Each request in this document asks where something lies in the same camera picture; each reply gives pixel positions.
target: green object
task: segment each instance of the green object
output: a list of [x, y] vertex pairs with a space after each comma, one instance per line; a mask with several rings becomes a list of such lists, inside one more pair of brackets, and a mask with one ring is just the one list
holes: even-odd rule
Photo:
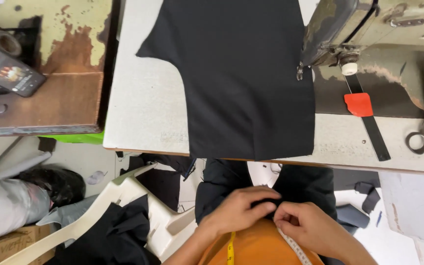
[[41, 135], [41, 136], [53, 138], [53, 139], [56, 139], [57, 141], [67, 142], [67, 143], [102, 144], [102, 140], [104, 139], [104, 132], [88, 133], [88, 134]]

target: red plastic scraper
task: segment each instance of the red plastic scraper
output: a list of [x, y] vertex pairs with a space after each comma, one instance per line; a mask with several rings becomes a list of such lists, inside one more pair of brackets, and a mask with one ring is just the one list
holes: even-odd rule
[[361, 118], [374, 116], [371, 98], [368, 93], [346, 94], [344, 101], [348, 105], [348, 110], [351, 114]]

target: orange shirt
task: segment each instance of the orange shirt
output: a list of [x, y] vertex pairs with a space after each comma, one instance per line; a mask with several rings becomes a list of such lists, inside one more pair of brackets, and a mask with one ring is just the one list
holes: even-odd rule
[[[226, 265], [230, 233], [217, 239], [204, 253], [199, 265]], [[323, 265], [318, 255], [302, 247], [313, 265]], [[279, 234], [274, 222], [259, 220], [250, 228], [237, 232], [233, 240], [235, 265], [301, 265], [297, 254]]]

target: white plastic chair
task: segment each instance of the white plastic chair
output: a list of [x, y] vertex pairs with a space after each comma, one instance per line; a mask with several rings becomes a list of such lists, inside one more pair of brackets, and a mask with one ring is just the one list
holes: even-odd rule
[[27, 265], [65, 240], [81, 237], [101, 218], [110, 203], [123, 207], [145, 194], [148, 194], [148, 218], [150, 220], [150, 232], [147, 237], [146, 248], [155, 254], [161, 262], [164, 262], [192, 235], [197, 224], [194, 208], [178, 214], [169, 209], [138, 182], [136, 179], [138, 175], [155, 166], [156, 164], [144, 166], [114, 179], [78, 220], [19, 251], [1, 262], [0, 265]]

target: black ruler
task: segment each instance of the black ruler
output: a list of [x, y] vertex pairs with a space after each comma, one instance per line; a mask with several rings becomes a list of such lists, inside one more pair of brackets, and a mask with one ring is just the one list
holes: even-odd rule
[[[350, 89], [351, 94], [364, 93], [357, 75], [346, 75], [346, 83]], [[372, 148], [374, 149], [375, 155], [379, 161], [387, 161], [392, 159], [390, 157], [387, 146], [385, 145], [384, 139], [382, 138], [379, 126], [375, 122], [374, 116], [362, 117], [362, 122], [368, 133], [369, 140], [371, 141]]]

